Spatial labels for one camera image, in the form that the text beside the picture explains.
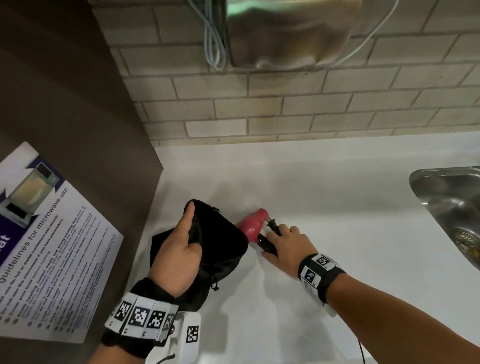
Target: hand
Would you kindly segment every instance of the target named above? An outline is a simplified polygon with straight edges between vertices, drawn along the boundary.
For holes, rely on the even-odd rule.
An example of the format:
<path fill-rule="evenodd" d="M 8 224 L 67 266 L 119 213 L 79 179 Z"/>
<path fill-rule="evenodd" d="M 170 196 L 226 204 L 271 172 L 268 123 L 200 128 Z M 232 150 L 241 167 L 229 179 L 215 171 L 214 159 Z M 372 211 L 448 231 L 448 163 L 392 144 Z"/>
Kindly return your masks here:
<path fill-rule="evenodd" d="M 289 229 L 287 225 L 280 225 L 278 229 L 282 236 L 278 236 L 273 231 L 267 235 L 268 241 L 275 245 L 278 256 L 267 252 L 263 252 L 262 255 L 278 269 L 298 279 L 302 260 L 309 255 L 318 254 L 318 250 L 307 235 L 300 234 L 300 230 L 296 226 Z"/>
<path fill-rule="evenodd" d="M 175 298 L 192 285 L 202 259 L 202 246 L 199 243 L 188 244 L 194 213 L 195 204 L 190 202 L 175 229 L 163 242 L 148 272 L 153 282 Z"/>

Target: stainless steel sink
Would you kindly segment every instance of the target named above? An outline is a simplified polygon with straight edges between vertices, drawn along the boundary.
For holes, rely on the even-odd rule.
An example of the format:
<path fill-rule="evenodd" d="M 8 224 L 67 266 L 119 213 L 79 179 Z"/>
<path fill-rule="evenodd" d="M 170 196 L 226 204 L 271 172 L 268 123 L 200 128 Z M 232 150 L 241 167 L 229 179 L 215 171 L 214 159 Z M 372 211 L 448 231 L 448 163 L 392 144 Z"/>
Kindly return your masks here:
<path fill-rule="evenodd" d="M 410 186 L 462 254 L 480 270 L 480 167 L 418 170 Z"/>

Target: black wrist strap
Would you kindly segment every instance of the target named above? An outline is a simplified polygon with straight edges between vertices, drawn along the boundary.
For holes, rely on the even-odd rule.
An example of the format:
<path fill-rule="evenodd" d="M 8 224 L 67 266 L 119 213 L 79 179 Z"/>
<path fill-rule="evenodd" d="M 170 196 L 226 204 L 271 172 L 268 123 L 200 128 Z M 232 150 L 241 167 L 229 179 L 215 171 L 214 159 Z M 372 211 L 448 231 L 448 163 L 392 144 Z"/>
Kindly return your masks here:
<path fill-rule="evenodd" d="M 175 298 L 171 294 L 157 286 L 149 278 L 144 278 L 143 280 L 137 282 L 132 287 L 130 292 L 156 301 L 162 301 L 166 303 L 173 303 L 175 301 Z M 127 353 L 136 356 L 137 358 L 146 359 L 153 347 L 165 346 L 167 339 L 163 341 L 156 341 L 132 338 L 128 336 L 122 336 L 121 334 L 118 334 L 107 328 L 102 336 L 101 341 L 105 346 L 119 346 Z"/>
<path fill-rule="evenodd" d="M 298 277 L 308 293 L 327 304 L 326 294 L 334 280 L 345 271 L 338 263 L 324 254 L 312 254 L 306 257 L 299 266 Z"/>

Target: stainless steel hand dryer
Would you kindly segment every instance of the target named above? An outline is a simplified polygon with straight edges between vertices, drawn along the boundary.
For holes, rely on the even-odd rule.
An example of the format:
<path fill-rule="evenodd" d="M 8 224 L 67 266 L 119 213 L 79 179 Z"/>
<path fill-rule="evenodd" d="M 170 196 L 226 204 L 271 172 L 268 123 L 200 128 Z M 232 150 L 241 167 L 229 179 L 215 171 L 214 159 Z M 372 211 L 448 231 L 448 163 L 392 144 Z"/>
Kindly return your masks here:
<path fill-rule="evenodd" d="M 234 67 L 291 70 L 334 62 L 362 0 L 226 0 Z"/>

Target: black drawstring bag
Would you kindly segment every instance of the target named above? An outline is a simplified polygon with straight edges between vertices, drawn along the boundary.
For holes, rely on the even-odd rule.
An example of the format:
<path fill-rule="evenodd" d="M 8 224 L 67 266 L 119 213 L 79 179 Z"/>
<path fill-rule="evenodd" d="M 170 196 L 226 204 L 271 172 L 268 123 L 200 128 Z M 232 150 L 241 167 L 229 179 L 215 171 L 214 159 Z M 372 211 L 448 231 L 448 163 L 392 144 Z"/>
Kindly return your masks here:
<path fill-rule="evenodd" d="M 238 266 L 240 259 L 247 252 L 248 238 L 235 225 L 220 214 L 220 210 L 199 200 L 195 203 L 192 228 L 188 243 L 202 246 L 200 269 L 192 286 L 174 304 L 179 311 L 198 311 L 207 299 L 210 287 L 217 291 L 218 282 L 228 276 Z M 172 230 L 155 235 L 150 250 L 150 266 Z"/>

